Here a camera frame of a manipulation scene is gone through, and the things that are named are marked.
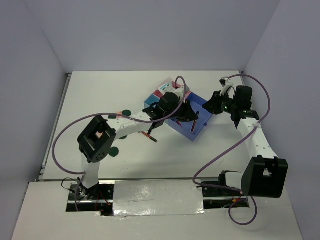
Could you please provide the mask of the dark red lip gloss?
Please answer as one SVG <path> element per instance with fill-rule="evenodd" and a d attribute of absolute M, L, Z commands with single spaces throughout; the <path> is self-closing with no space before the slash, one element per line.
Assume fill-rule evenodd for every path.
<path fill-rule="evenodd" d="M 150 129 L 148 130 L 147 134 L 148 134 L 148 135 L 151 135 L 152 131 L 153 131 L 154 129 L 157 129 L 157 128 L 161 127 L 161 126 L 163 125 L 163 123 L 164 123 L 163 121 L 154 122 L 154 123 L 151 125 Z"/>

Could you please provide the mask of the cotton pad pack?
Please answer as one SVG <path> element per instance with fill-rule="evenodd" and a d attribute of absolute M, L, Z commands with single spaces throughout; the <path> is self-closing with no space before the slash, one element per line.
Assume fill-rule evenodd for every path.
<path fill-rule="evenodd" d="M 167 78 L 162 84 L 159 85 L 157 90 L 164 95 L 165 93 L 173 93 L 176 89 L 171 77 Z"/>

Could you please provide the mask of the long red lip gloss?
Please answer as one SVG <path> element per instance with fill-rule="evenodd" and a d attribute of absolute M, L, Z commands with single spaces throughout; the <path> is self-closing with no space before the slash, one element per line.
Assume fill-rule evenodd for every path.
<path fill-rule="evenodd" d="M 193 121 L 193 124 L 192 124 L 192 127 L 191 127 L 191 133 L 193 133 L 195 131 L 195 128 L 196 128 L 196 124 L 197 124 L 197 121 L 199 119 L 199 115 L 200 115 L 200 112 L 197 111 L 196 112 L 196 119 Z"/>

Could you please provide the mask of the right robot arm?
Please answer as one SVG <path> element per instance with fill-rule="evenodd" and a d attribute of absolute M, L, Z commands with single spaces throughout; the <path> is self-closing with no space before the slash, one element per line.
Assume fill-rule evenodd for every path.
<path fill-rule="evenodd" d="M 223 171 L 219 175 L 218 192 L 228 196 L 238 189 L 245 196 L 278 199 L 284 189 L 288 163 L 272 150 L 258 113 L 251 109 L 252 88 L 237 86 L 233 97 L 229 97 L 228 90 L 225 86 L 221 91 L 215 91 L 202 107 L 214 115 L 223 112 L 231 115 L 235 128 L 244 139 L 250 161 L 244 172 Z"/>

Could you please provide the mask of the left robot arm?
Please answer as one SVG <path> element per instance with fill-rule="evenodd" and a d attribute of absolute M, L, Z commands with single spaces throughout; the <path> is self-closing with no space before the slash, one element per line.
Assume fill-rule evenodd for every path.
<path fill-rule="evenodd" d="M 170 119 L 179 122 L 193 122 L 199 116 L 192 109 L 190 101 L 181 100 L 176 93 L 167 92 L 158 102 L 133 115 L 133 119 L 119 117 L 105 119 L 95 116 L 77 138 L 82 153 L 82 167 L 85 172 L 79 188 L 80 194 L 90 200 L 100 193 L 98 173 L 100 162 L 105 159 L 112 148 L 113 142 L 125 136 L 148 132 L 162 126 L 164 121 L 155 120 L 167 117 L 177 110 Z"/>

